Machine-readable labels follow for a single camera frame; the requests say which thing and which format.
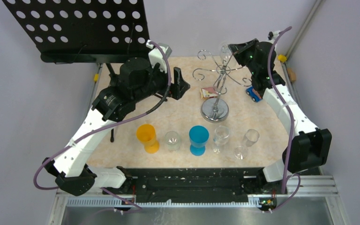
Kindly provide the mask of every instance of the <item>round chrome base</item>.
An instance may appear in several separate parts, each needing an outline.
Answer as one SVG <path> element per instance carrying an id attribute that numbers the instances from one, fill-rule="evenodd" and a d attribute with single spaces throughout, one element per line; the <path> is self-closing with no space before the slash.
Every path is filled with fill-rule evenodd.
<path id="1" fill-rule="evenodd" d="M 220 123 L 228 116 L 228 105 L 222 99 L 219 99 L 216 110 L 213 109 L 216 100 L 217 98 L 209 98 L 201 106 L 202 116 L 211 123 Z"/>

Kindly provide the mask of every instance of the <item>hole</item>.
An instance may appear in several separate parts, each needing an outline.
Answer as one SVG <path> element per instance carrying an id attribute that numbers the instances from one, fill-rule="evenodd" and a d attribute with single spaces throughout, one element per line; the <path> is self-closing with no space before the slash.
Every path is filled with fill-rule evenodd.
<path id="1" fill-rule="evenodd" d="M 41 17 L 37 11 L 31 11 L 31 16 L 33 16 L 37 19 L 39 19 Z"/>
<path id="2" fill-rule="evenodd" d="M 144 44 L 145 39 L 142 37 L 139 37 L 139 39 L 137 40 L 140 44 Z"/>
<path id="3" fill-rule="evenodd" d="M 44 25 L 44 24 L 41 24 L 39 27 L 40 27 L 41 30 L 43 30 L 43 31 L 48 31 L 48 30 L 49 30 L 49 29 L 46 27 L 46 25 Z"/>
<path id="4" fill-rule="evenodd" d="M 112 42 L 114 42 L 114 43 L 118 43 L 118 42 L 119 42 L 119 39 L 118 39 L 117 37 L 113 37 L 113 38 L 111 38 L 111 40 L 112 40 Z"/>
<path id="5" fill-rule="evenodd" d="M 126 38 L 125 38 L 125 42 L 126 42 L 126 43 L 132 43 L 132 41 L 133 41 L 133 40 L 130 39 L 130 37 L 126 37 Z"/>
<path id="6" fill-rule="evenodd" d="M 58 24 L 53 25 L 53 28 L 57 31 L 61 31 L 61 26 Z"/>
<path id="7" fill-rule="evenodd" d="M 60 15 L 63 18 L 68 18 L 68 13 L 66 11 L 64 11 L 64 10 L 60 11 Z"/>
<path id="8" fill-rule="evenodd" d="M 68 42 L 68 38 L 66 38 L 65 36 L 60 37 L 60 40 L 64 43 Z"/>
<path id="9" fill-rule="evenodd" d="M 97 17 L 97 14 L 94 11 L 89 11 L 89 16 L 94 19 Z"/>
<path id="10" fill-rule="evenodd" d="M 54 37 L 48 36 L 47 39 L 52 43 L 56 42 L 56 39 L 54 39 Z"/>
<path id="11" fill-rule="evenodd" d="M 140 13 L 137 12 L 137 11 L 134 11 L 134 12 L 132 12 L 132 16 L 133 16 L 133 18 L 135 18 L 135 19 L 139 19 L 139 18 L 140 18 Z"/>
<path id="12" fill-rule="evenodd" d="M 45 14 L 46 14 L 46 16 L 49 17 L 49 18 L 53 18 L 53 17 L 54 17 L 54 14 L 53 14 L 51 11 L 49 11 L 49 10 L 47 10 L 47 11 L 45 12 Z"/>
<path id="13" fill-rule="evenodd" d="M 121 19 L 124 19 L 126 17 L 126 15 L 123 11 L 118 11 L 118 17 Z"/>
<path id="14" fill-rule="evenodd" d="M 16 15 L 17 15 L 18 17 L 22 18 L 22 19 L 25 18 L 25 14 L 24 14 L 23 12 L 21 12 L 21 11 L 17 11 L 17 12 L 16 12 Z"/>
<path id="15" fill-rule="evenodd" d="M 38 36 L 35 37 L 35 40 L 38 41 L 39 43 L 42 43 L 42 42 L 43 42 L 42 38 L 41 38 L 41 37 L 38 37 Z"/>
<path id="16" fill-rule="evenodd" d="M 114 31 L 115 30 L 115 27 L 112 24 L 108 25 L 107 28 L 108 28 L 109 31 Z"/>
<path id="17" fill-rule="evenodd" d="M 78 10 L 76 10 L 76 11 L 74 12 L 74 15 L 75 15 L 76 17 L 78 17 L 79 19 L 82 18 L 82 13 L 79 12 Z"/>
<path id="18" fill-rule="evenodd" d="M 35 31 L 35 28 L 32 25 L 25 26 L 29 31 Z"/>
<path id="19" fill-rule="evenodd" d="M 124 32 L 128 32 L 128 31 L 129 31 L 129 27 L 126 26 L 126 25 L 122 25 L 120 28 L 121 28 Z"/>
<path id="20" fill-rule="evenodd" d="M 104 16 L 105 18 L 109 19 L 109 18 L 111 18 L 111 13 L 108 12 L 108 11 L 104 11 L 104 12 L 103 12 L 103 16 Z"/>
<path id="21" fill-rule="evenodd" d="M 143 31 L 143 27 L 140 26 L 140 25 L 136 25 L 135 29 L 136 29 L 137 32 L 142 32 Z"/>

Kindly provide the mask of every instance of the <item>table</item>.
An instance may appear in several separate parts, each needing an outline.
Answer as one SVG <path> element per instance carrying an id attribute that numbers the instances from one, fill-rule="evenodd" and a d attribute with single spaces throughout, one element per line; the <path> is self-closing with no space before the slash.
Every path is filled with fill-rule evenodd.
<path id="1" fill-rule="evenodd" d="M 202 61 L 197 57 L 171 57 L 169 64 L 171 71 L 173 67 L 181 68 L 184 80 L 191 85 L 190 90 L 180 100 L 169 98 L 153 113 L 116 127 L 114 143 L 110 142 L 110 134 L 108 134 L 89 158 L 88 165 L 125 168 L 264 167 L 282 157 L 282 152 L 287 146 L 288 135 L 275 112 L 265 101 L 253 102 L 246 95 L 245 87 L 227 79 L 225 85 L 228 92 L 222 96 L 222 99 L 229 106 L 229 116 L 221 123 L 209 123 L 200 113 L 200 107 L 204 101 L 200 97 L 200 89 L 211 87 L 218 74 L 206 72 L 205 79 L 197 81 L 192 77 L 192 72 L 196 68 L 215 69 L 214 62 L 211 59 Z M 118 73 L 120 64 L 112 64 L 112 66 Z M 283 76 L 279 61 L 275 62 L 275 70 Z M 108 69 L 104 66 L 97 93 L 108 86 L 110 81 L 108 74 Z M 232 71 L 230 75 L 239 82 L 242 82 L 243 77 L 250 78 L 251 76 L 246 68 Z M 127 115 L 126 119 L 146 112 L 158 101 L 159 98 L 155 96 L 141 101 L 136 105 L 136 110 Z M 157 139 L 160 141 L 160 149 L 155 154 L 145 152 L 135 135 L 137 128 L 146 123 L 155 127 Z M 192 155 L 189 150 L 188 132 L 195 125 L 206 127 L 210 134 L 206 152 L 200 157 Z M 231 137 L 225 150 L 217 154 L 213 152 L 212 147 L 214 130 L 219 125 L 229 127 Z M 233 150 L 240 144 L 245 132 L 250 128 L 260 133 L 260 139 L 249 149 L 247 158 L 239 160 L 234 156 Z M 167 151 L 163 142 L 165 134 L 171 130 L 179 133 L 182 138 L 180 150 L 177 152 Z"/>

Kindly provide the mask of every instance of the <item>white wall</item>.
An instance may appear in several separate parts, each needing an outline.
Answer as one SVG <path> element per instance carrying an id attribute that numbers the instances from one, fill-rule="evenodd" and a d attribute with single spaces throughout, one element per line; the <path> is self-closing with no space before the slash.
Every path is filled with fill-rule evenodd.
<path id="1" fill-rule="evenodd" d="M 269 31 L 293 29 L 277 52 L 285 54 L 314 0 L 144 0 L 150 39 L 170 45 L 173 56 L 214 54 L 220 43 L 267 39 Z"/>
<path id="2" fill-rule="evenodd" d="M 332 135 L 325 172 L 360 224 L 360 1 L 325 1 L 290 59 L 301 105 Z"/>
<path id="3" fill-rule="evenodd" d="M 32 184 L 45 157 L 82 122 L 95 64 L 43 63 L 34 43 L 0 1 L 0 225 L 46 224 L 54 191 Z M 43 185 L 54 185 L 43 172 Z"/>

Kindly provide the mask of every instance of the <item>yellow clamp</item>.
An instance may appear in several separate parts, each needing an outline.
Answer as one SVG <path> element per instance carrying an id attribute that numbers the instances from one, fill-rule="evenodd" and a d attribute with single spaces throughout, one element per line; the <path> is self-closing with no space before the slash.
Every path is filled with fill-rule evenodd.
<path id="1" fill-rule="evenodd" d="M 97 81 L 98 81 L 98 74 L 94 74 L 93 81 L 94 81 L 94 82 L 97 82 Z"/>
<path id="2" fill-rule="evenodd" d="M 281 61 L 281 62 L 286 62 L 288 59 L 284 55 L 279 55 L 278 60 Z"/>

